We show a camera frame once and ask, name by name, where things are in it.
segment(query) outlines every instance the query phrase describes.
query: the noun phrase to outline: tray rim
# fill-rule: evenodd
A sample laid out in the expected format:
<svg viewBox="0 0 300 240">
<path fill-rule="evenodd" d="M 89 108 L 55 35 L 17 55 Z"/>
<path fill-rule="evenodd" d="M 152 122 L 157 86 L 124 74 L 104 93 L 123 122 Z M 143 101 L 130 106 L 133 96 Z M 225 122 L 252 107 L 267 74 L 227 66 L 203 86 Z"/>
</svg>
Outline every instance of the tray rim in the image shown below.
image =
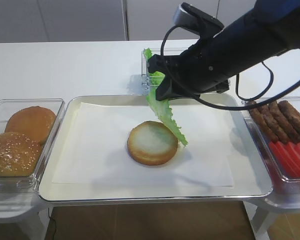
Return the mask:
<svg viewBox="0 0 300 240">
<path fill-rule="evenodd" d="M 223 96 L 226 96 L 227 98 L 230 98 L 233 101 L 235 106 L 238 106 L 238 102 L 236 101 L 236 99 L 228 93 L 208 92 L 208 93 L 202 94 L 200 97 L 202 98 L 206 95 L 223 95 Z M 62 130 L 62 126 L 63 126 L 63 123 L 65 121 L 66 114 L 67 114 L 69 108 L 71 107 L 72 103 L 74 101 L 82 99 L 82 98 L 95 98 L 95 97 L 98 97 L 98 98 L 132 97 L 132 98 L 144 98 L 145 99 L 144 94 L 81 95 L 81 96 L 74 97 L 73 99 L 71 99 L 68 102 L 68 104 L 66 106 L 66 109 L 65 109 L 64 114 L 63 114 L 63 118 L 60 122 L 60 127 L 58 128 L 58 130 L 56 132 L 56 136 L 54 138 L 52 146 L 49 149 L 49 152 L 47 154 L 48 161 L 50 159 L 52 150 L 54 148 L 55 141 L 58 139 L 58 135 L 59 135 L 60 131 Z M 183 101 L 187 101 L 187 100 L 188 101 L 193 101 L 193 104 L 195 104 L 195 105 L 200 104 L 200 103 L 194 101 L 191 98 L 174 99 L 172 101 L 182 101 L 182 100 Z M 242 111 L 236 111 L 236 113 L 239 114 L 241 119 L 245 122 Z M 42 196 L 42 194 L 40 193 L 40 185 L 42 183 L 42 179 L 43 179 L 43 176 L 44 176 L 45 172 L 43 172 L 42 178 L 40 179 L 40 182 L 38 183 L 37 194 L 38 194 L 38 197 L 42 201 L 50 203 L 50 204 L 55 204 L 56 206 L 65 206 L 65 205 L 71 206 L 71 205 L 76 205 L 76 204 L 80 204 L 80 205 L 91 205 L 91 204 L 93 204 L 93 205 L 111 205 L 111 204 L 159 203 L 159 202 L 160 203 L 161 202 L 162 203 L 167 203 L 167 202 L 177 203 L 177 202 L 202 202 L 202 201 L 211 201 L 211 200 L 215 200 L 215 201 L 218 201 L 218 200 L 220 200 L 220 201 L 222 201 L 222 200 L 240 201 L 240 200 L 248 200 L 248 199 L 255 199 L 255 198 L 264 198 L 264 197 L 268 196 L 269 194 L 271 194 L 273 192 L 274 185 L 273 185 L 273 182 L 272 182 L 272 180 L 269 176 L 267 166 L 265 165 L 262 157 L 260 158 L 260 160 L 262 161 L 262 164 L 263 164 L 263 166 L 265 168 L 265 171 L 267 172 L 269 180 L 271 182 L 271 187 L 270 187 L 269 191 L 264 193 L 264 194 L 256 194 L 256 195 L 242 194 L 242 195 L 226 195 L 226 196 L 225 195 L 216 195 L 216 196 L 168 196 L 168 197 L 165 196 L 165 197 L 131 197 L 131 198 L 124 197 L 124 198 L 110 198 L 110 199 L 109 198 L 98 198 L 98 199 L 75 199 L 75 200 L 73 200 L 73 199 L 72 200 L 48 200 L 48 199 L 45 199 Z"/>
</svg>

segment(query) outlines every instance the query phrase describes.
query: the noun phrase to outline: white countertop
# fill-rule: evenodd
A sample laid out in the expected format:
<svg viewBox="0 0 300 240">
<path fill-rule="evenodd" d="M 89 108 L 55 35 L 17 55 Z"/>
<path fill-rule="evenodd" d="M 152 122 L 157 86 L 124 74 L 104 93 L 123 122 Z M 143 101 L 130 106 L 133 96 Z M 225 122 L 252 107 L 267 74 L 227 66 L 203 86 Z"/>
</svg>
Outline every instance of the white countertop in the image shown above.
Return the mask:
<svg viewBox="0 0 300 240">
<path fill-rule="evenodd" d="M 166 48 L 187 48 L 195 42 L 170 40 Z M 161 41 L 0 43 L 0 100 L 62 98 L 68 103 L 86 95 L 142 94 L 141 52 L 160 45 Z M 300 79 L 300 50 L 265 63 L 274 72 L 268 97 Z M 239 92 L 243 97 L 254 97 L 268 81 L 268 71 L 258 64 L 241 74 Z M 230 87 L 228 93 L 234 96 L 234 79 Z M 290 96 L 300 96 L 300 88 Z M 26 202 L 24 209 L 33 202 L 37 204 L 32 197 Z M 22 211 L 6 210 L 0 218 L 17 216 Z"/>
</svg>

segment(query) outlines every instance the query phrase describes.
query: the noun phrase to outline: bottom bun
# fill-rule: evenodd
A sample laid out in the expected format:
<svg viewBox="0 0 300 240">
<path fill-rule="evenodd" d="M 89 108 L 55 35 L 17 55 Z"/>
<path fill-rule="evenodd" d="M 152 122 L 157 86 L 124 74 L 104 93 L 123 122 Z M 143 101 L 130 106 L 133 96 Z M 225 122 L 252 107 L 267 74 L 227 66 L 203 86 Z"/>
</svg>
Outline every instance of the bottom bun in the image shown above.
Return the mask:
<svg viewBox="0 0 300 240">
<path fill-rule="evenodd" d="M 178 139 L 163 123 L 145 121 L 132 129 L 127 148 L 129 155 L 138 163 L 162 165 L 175 156 Z"/>
</svg>

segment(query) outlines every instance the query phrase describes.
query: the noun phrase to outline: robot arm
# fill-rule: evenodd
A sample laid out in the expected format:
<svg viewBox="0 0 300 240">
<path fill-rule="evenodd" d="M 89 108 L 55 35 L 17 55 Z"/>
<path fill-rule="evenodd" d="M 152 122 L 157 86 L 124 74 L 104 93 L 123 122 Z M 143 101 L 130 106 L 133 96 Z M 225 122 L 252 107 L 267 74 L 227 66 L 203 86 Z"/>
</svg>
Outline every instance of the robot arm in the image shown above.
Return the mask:
<svg viewBox="0 0 300 240">
<path fill-rule="evenodd" d="M 252 10 L 226 28 L 187 3 L 179 5 L 173 20 L 200 35 L 180 55 L 164 56 L 170 73 L 195 95 L 227 91 L 228 78 L 270 57 L 300 49 L 300 0 L 257 0 Z M 156 89 L 156 99 L 186 98 L 166 65 L 156 54 L 148 61 L 150 73 L 166 74 Z"/>
</svg>

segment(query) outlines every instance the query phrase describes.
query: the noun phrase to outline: white table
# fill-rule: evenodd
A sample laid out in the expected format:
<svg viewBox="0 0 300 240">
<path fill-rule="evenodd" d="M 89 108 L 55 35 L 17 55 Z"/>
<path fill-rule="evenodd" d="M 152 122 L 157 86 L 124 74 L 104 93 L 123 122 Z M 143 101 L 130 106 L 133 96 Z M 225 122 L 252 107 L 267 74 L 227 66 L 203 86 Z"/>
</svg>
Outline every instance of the white table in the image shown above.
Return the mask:
<svg viewBox="0 0 300 240">
<path fill-rule="evenodd" d="M 187 48 L 195 42 L 169 40 L 166 48 Z M 77 96 L 142 94 L 141 51 L 159 48 L 160 44 L 161 41 L 0 43 L 0 99 L 62 98 L 67 104 Z M 300 50 L 273 57 L 266 64 L 275 74 L 266 96 L 273 96 L 300 79 Z M 244 97 L 254 96 L 268 80 L 268 71 L 259 64 L 241 74 L 239 91 Z M 235 96 L 233 79 L 231 83 L 228 93 Z M 300 96 L 300 88 L 290 95 Z M 267 198 L 272 197 L 276 199 L 273 193 Z M 23 204 L 15 205 L 20 198 Z M 300 210 L 300 205 L 295 204 L 286 208 L 275 203 L 273 207 L 264 199 L 253 203 L 272 212 Z M 22 229 L 32 236 L 28 224 L 34 221 L 29 219 L 47 207 L 35 194 L 1 193 L 0 223 L 23 221 Z M 268 216 L 268 212 L 262 212 L 252 221 L 257 237 L 271 222 Z"/>
</svg>

